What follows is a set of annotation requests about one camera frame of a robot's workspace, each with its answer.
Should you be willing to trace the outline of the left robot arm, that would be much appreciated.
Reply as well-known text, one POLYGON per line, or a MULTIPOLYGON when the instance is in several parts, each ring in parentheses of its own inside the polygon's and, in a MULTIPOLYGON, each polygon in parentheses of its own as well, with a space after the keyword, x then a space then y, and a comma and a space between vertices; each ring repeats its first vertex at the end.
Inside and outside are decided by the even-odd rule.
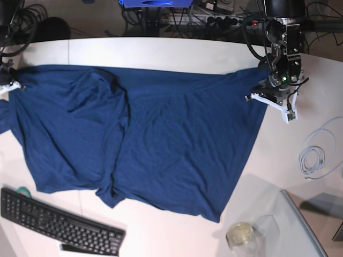
POLYGON ((255 86, 245 99, 265 102, 268 105, 291 108, 291 100, 307 79, 302 70, 301 21, 305 17, 304 1, 264 1, 264 9, 258 10, 241 23, 244 41, 261 66, 266 66, 269 74, 255 86), (269 41, 271 50, 264 56, 252 47, 247 27, 259 21, 264 33, 263 42, 269 41))

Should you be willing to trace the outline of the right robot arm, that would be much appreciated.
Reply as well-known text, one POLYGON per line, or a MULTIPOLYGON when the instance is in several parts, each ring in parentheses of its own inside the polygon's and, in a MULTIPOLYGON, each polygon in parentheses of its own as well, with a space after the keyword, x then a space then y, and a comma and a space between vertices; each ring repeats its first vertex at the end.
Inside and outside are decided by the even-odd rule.
POLYGON ((20 55, 32 43, 38 21, 32 11, 24 7, 24 1, 1 1, 1 89, 17 85, 13 75, 12 57, 20 55), (19 49, 6 52, 20 37, 19 49))

